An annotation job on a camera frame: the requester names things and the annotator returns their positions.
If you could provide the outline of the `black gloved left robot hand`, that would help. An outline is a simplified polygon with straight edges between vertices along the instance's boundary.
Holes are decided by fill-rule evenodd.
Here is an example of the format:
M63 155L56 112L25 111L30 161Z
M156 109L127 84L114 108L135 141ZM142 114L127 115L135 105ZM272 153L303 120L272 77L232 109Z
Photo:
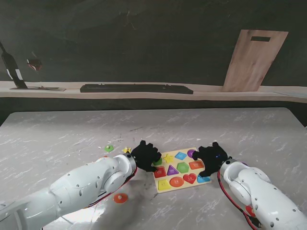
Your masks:
M131 156L138 168L146 172L155 172L157 168L153 166L153 163L159 161L162 154L152 143L147 144L145 140L141 140L139 145L132 150Z

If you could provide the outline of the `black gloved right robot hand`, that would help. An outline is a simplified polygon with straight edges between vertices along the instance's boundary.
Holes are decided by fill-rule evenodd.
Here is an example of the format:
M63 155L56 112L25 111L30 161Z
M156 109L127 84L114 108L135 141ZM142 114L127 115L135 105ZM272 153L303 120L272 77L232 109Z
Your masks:
M218 144L213 142L212 146L200 146L198 151L194 151L192 158L197 161L202 160L205 170L199 173L200 177L209 177L213 173L218 172L222 164L229 161L232 157L228 156L224 149Z

